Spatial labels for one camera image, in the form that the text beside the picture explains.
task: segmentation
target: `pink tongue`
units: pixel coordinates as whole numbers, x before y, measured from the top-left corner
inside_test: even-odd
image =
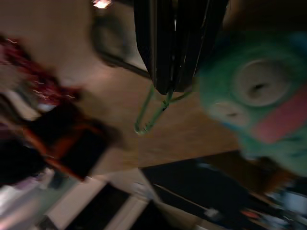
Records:
[[[268,114],[251,133],[265,143],[274,143],[293,133],[307,121],[307,85],[304,85],[292,98]]]

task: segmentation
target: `green strap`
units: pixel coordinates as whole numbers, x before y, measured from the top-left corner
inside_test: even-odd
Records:
[[[138,116],[138,118],[137,118],[137,120],[134,124],[135,132],[139,135],[144,135],[144,134],[148,133],[152,129],[152,127],[155,125],[155,122],[158,120],[158,118],[161,116],[161,114],[165,111],[165,109],[168,108],[169,104],[175,103],[175,102],[187,97],[192,92],[193,92],[193,90],[186,92],[183,95],[172,99],[173,91],[172,90],[169,91],[166,95],[166,99],[164,101],[162,101],[162,106],[154,113],[152,119],[148,123],[145,124],[145,127],[143,129],[141,129],[140,128],[140,122],[142,121],[144,114],[146,112],[146,109],[148,107],[148,104],[149,104],[151,98],[154,95],[154,86],[151,86],[149,93],[147,95],[147,98],[146,98],[146,100],[145,100],[145,102],[142,106],[141,112],[140,112],[140,114],[139,114],[139,116]]]

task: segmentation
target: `plush toy eye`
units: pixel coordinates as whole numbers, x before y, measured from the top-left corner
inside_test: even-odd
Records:
[[[233,102],[218,102],[211,106],[209,113],[218,120],[244,127],[249,117],[242,107]]]
[[[265,106],[282,98],[290,82],[281,64],[268,61],[253,61],[236,75],[235,95],[245,104]]]

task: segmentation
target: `green plush toy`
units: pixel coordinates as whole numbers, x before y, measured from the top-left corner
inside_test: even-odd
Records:
[[[307,33],[221,39],[199,72],[206,112],[237,133],[242,154],[307,176]]]

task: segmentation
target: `red patterned fabric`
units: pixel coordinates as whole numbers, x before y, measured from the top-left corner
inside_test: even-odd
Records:
[[[80,89],[61,87],[56,77],[32,61],[17,40],[0,36],[2,59],[0,64],[13,65],[25,73],[33,92],[41,103],[59,105],[62,101],[74,100]]]

